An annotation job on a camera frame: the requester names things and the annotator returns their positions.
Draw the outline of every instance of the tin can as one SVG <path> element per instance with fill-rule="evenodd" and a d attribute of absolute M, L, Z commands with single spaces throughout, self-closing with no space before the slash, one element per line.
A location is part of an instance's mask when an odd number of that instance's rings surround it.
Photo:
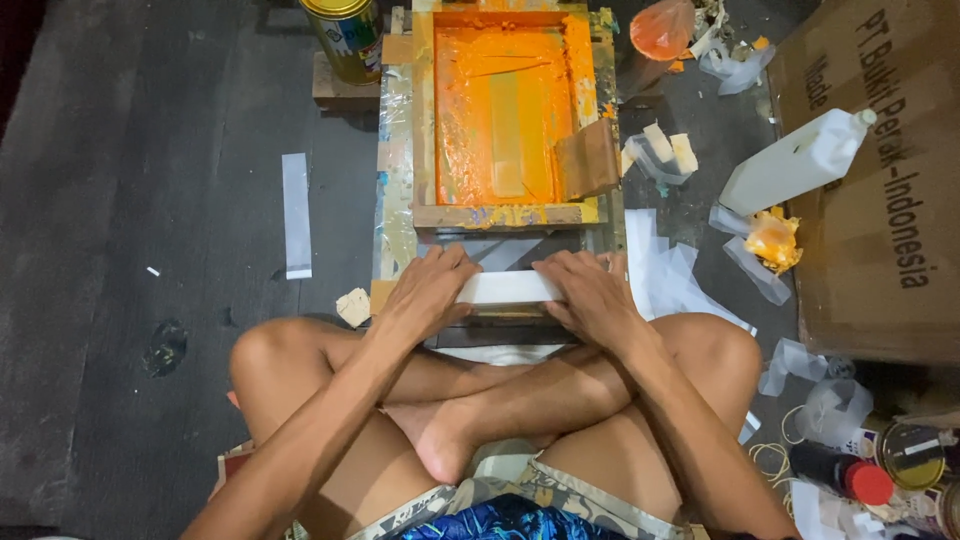
<path fill-rule="evenodd" d="M 944 473 L 940 432 L 927 426 L 896 424 L 871 414 L 841 449 L 879 465 L 899 487 L 924 491 Z"/>
<path fill-rule="evenodd" d="M 376 0 L 300 0 L 333 72 L 345 83 L 380 80 L 383 20 Z"/>
<path fill-rule="evenodd" d="M 940 481 L 924 491 L 904 493 L 910 527 L 960 540 L 960 483 Z"/>

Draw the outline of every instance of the dark gray floor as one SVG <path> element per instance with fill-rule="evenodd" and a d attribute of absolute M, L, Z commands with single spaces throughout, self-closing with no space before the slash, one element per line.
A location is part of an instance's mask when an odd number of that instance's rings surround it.
<path fill-rule="evenodd" d="M 636 12 L 618 6 L 621 22 Z M 739 36 L 774 42 L 809 10 L 728 1 Z M 0 525 L 175 537 L 215 455 L 248 437 L 225 397 L 232 342 L 271 317 L 333 312 L 369 282 L 375 119 L 321 116 L 302 14 L 265 13 L 51 3 L 0 148 Z M 666 199 L 631 178 L 627 202 L 657 207 L 662 232 L 701 250 L 699 283 L 759 328 L 769 357 L 795 337 L 795 305 L 763 300 L 706 223 L 732 168 L 774 135 L 756 113 L 762 89 L 717 99 L 717 85 L 688 70 L 667 81 L 664 109 L 622 119 L 624 135 L 654 117 L 689 132 L 701 163 Z M 279 164 L 297 152 L 311 167 L 314 278 L 287 282 Z M 142 358 L 169 320 L 186 355 L 150 378 Z M 755 401 L 770 428 L 757 438 L 780 437 L 793 401 Z"/>

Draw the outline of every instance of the person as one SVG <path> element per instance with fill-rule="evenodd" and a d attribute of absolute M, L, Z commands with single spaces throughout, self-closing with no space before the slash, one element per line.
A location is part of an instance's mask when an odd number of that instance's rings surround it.
<path fill-rule="evenodd" d="M 417 349 L 468 315 L 482 271 L 433 246 L 362 336 L 299 318 L 237 341 L 230 371 L 256 452 L 183 533 L 274 540 L 799 538 L 736 440 L 759 373 L 739 327 L 704 313 L 645 321 L 623 255 L 559 252 L 534 269 L 546 311 L 585 345 L 537 366 L 495 367 Z M 478 446 L 544 450 L 516 481 L 467 479 Z"/>

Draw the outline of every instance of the shorts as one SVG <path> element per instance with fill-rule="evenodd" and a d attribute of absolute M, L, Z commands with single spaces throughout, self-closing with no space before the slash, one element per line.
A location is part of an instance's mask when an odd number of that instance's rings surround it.
<path fill-rule="evenodd" d="M 690 528 L 655 518 L 595 486 L 531 459 L 516 481 L 479 478 L 466 479 L 459 487 L 435 487 L 377 523 L 361 529 L 348 540 L 390 538 L 439 516 L 455 514 L 507 493 L 540 506 L 565 510 L 631 540 L 689 540 L 693 537 Z"/>

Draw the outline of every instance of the cardboard box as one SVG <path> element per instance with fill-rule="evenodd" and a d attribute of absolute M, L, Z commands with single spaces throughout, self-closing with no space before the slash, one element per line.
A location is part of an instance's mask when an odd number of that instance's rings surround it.
<path fill-rule="evenodd" d="M 784 133 L 833 108 L 879 116 L 845 178 L 789 202 L 817 353 L 960 363 L 957 28 L 955 0 L 827 0 L 769 66 Z"/>

